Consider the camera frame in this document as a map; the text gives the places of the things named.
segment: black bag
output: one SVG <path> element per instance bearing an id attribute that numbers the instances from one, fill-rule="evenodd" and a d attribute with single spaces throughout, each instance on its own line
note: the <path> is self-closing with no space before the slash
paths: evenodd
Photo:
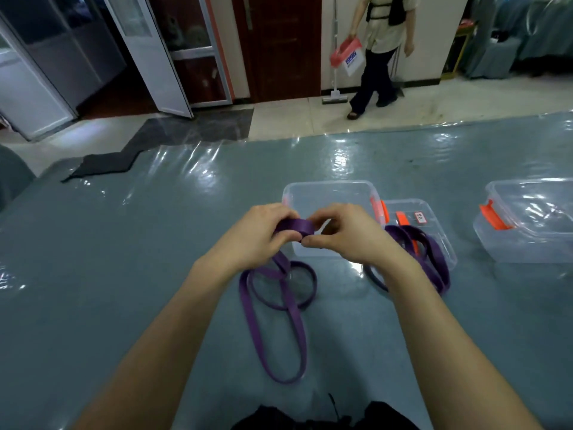
<path id="1" fill-rule="evenodd" d="M 374 7 L 383 7 L 383 6 L 390 6 L 389 15 L 372 18 L 372 9 Z M 368 10 L 366 11 L 366 22 L 370 22 L 371 19 L 387 19 L 389 26 L 397 26 L 402 24 L 406 20 L 406 11 L 404 10 L 404 0 L 392 0 L 392 3 L 387 3 L 387 4 L 374 4 L 370 2 L 368 4 Z"/>

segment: person's left hand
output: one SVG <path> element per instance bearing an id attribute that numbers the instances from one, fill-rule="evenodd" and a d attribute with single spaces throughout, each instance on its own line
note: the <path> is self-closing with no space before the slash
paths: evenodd
<path id="1" fill-rule="evenodd" d="M 283 244 L 303 238 L 297 231 L 281 231 L 273 235 L 277 224 L 285 218 L 298 219 L 300 216 L 282 203 L 254 206 L 204 257 L 232 268 L 234 274 L 261 267 Z"/>
<path id="2" fill-rule="evenodd" d="M 406 42 L 404 44 L 404 54 L 406 57 L 410 57 L 414 52 L 414 43 L 413 42 Z"/>

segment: person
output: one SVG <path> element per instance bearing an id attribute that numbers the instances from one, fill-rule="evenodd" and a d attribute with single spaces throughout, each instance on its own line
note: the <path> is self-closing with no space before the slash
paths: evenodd
<path id="1" fill-rule="evenodd" d="M 354 19 L 348 37 L 354 39 L 358 25 L 369 9 L 366 30 L 366 67 L 362 74 L 360 89 L 350 100 L 352 111 L 347 118 L 358 119 L 372 98 L 378 93 L 377 107 L 385 107 L 397 100 L 396 91 L 388 74 L 388 62 L 396 49 L 404 43 L 404 53 L 410 57 L 414 52 L 414 29 L 416 26 L 416 7 L 419 0 L 359 0 L 354 12 Z M 390 25 L 391 10 L 403 9 L 405 20 Z"/>
<path id="2" fill-rule="evenodd" d="M 207 326 L 233 276 L 264 265 L 297 231 L 273 235 L 279 203 L 252 207 L 190 270 L 181 288 L 120 362 L 75 423 L 85 429 L 171 427 Z M 360 206 L 332 204 L 309 218 L 326 234 L 302 244 L 327 248 L 383 275 L 419 389 L 435 429 L 541 429 L 509 383 L 456 321 L 422 268 Z"/>

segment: red-bordered sticker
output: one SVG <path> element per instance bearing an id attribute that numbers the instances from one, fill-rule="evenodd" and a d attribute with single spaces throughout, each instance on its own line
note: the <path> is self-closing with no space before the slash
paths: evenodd
<path id="1" fill-rule="evenodd" d="M 426 217 L 424 216 L 424 213 L 423 213 L 423 212 L 421 212 L 421 211 L 416 211 L 416 212 L 414 213 L 414 216 L 416 217 L 416 221 L 417 221 L 419 224 L 422 225 L 422 224 L 424 224 L 424 223 L 428 223 L 428 221 L 426 220 Z"/>

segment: beige tile floor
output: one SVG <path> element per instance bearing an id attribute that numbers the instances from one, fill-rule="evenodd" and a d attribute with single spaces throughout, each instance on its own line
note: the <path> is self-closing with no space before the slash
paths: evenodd
<path id="1" fill-rule="evenodd" d="M 248 140 L 270 140 L 573 109 L 573 77 L 453 79 L 437 86 L 408 88 L 404 93 L 404 98 L 385 108 L 375 106 L 375 95 L 356 121 L 346 119 L 348 104 L 323 105 L 321 97 L 233 106 L 231 110 L 254 108 Z M 63 158 L 120 151 L 148 118 L 156 116 L 81 121 L 38 143 L 28 143 L 4 129 L 0 130 L 0 144 L 17 152 L 39 175 Z"/>

